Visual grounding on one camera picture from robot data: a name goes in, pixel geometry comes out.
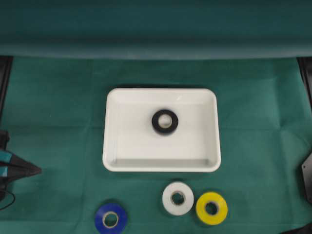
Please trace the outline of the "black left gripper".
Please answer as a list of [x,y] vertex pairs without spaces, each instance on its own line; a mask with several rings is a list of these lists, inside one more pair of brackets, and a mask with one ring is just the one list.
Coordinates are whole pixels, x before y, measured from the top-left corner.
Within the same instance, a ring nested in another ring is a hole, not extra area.
[[[9,133],[6,130],[0,130],[1,149],[6,149],[9,140]],[[0,165],[1,182],[12,182],[21,178],[35,176],[42,172],[41,168],[35,164],[20,158],[12,152],[4,150],[0,151]]]

